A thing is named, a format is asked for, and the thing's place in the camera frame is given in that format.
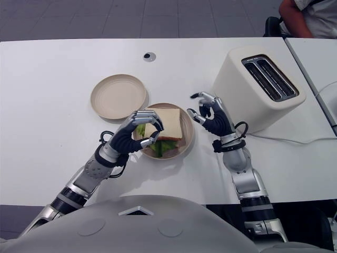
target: table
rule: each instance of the table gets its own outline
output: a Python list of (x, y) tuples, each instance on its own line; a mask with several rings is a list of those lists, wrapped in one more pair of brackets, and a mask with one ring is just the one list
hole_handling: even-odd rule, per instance
[(306, 38), (285, 41), (337, 134), (337, 41)]
[[(149, 104), (197, 108), (189, 95), (209, 90), (228, 51), (246, 45), (266, 47), (307, 93), (303, 104), (263, 134), (302, 141), (334, 137), (281, 38), (1, 42), (1, 204), (50, 203), (93, 154), (99, 134), (117, 129), (120, 121), (104, 120), (91, 108), (90, 93), (100, 80), (130, 74), (144, 83)], [(143, 61), (146, 52), (154, 52), (157, 59)], [(184, 155), (153, 161), (138, 152), (125, 173), (105, 180), (91, 201), (165, 194), (201, 204), (238, 203), (230, 175), (213, 153), (213, 136), (197, 124), (194, 127), (194, 143)], [(336, 141), (309, 145), (255, 137), (246, 141), (272, 202), (337, 197)]]

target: robot wrist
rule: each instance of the robot wrist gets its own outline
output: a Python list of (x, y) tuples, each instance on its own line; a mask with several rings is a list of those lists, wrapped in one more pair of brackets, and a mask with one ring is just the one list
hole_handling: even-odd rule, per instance
[(232, 144), (227, 145), (230, 143), (226, 143), (226, 145), (223, 145), (220, 140), (213, 141), (213, 149), (215, 153), (221, 153), (221, 152), (230, 152), (234, 150), (238, 150), (246, 146), (246, 142), (242, 139), (235, 139), (233, 140)]
[(123, 167), (126, 165), (128, 158), (129, 158), (128, 154), (120, 154), (117, 157), (116, 162), (109, 162), (100, 155), (100, 149), (103, 146), (104, 144), (99, 145), (95, 151), (95, 159), (97, 160), (97, 162), (99, 162), (101, 165), (108, 167), (108, 168)]

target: plate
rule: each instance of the plate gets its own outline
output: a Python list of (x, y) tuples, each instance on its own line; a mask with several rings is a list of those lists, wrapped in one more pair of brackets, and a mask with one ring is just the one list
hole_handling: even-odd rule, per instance
[[(163, 156), (161, 158), (155, 157), (155, 152), (147, 147), (145, 149), (142, 149), (141, 152), (153, 159), (157, 160), (167, 160), (177, 157), (178, 155), (185, 152), (188, 147), (191, 145), (193, 141), (193, 135), (194, 135), (194, 129), (193, 129), (193, 123), (190, 118), (190, 116), (180, 107), (174, 105), (174, 104), (168, 104), (168, 103), (159, 103), (159, 104), (153, 104), (148, 107), (148, 109), (151, 108), (158, 108), (158, 109), (180, 109), (180, 126), (183, 132), (183, 139), (178, 141), (177, 145), (178, 147), (172, 150), (168, 150), (163, 153)], [(135, 140), (140, 140), (143, 137), (140, 136), (137, 131), (133, 132), (133, 138)]]
[(91, 106), (106, 119), (117, 120), (129, 116), (144, 103), (144, 84), (131, 75), (112, 75), (101, 80), (91, 93)]

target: white toaster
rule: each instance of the white toaster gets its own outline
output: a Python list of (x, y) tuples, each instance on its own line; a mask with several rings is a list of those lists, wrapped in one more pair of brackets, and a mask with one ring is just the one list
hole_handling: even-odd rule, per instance
[(234, 124), (248, 123), (248, 133), (269, 127), (306, 98), (273, 55), (259, 46), (231, 50), (213, 92), (222, 99)]

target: lettuce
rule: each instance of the lettuce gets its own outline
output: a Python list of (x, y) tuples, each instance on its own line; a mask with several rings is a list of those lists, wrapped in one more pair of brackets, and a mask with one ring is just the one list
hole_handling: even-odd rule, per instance
[(156, 141), (155, 144), (150, 145), (150, 148), (156, 153), (156, 157), (162, 157), (163, 153), (175, 149), (177, 147), (176, 141)]
[[(145, 135), (145, 124), (138, 125), (136, 127), (136, 132), (144, 137)], [(163, 153), (175, 149), (177, 147), (177, 142), (176, 141), (156, 141), (155, 144), (150, 145), (150, 148), (156, 153), (156, 157), (162, 157)]]

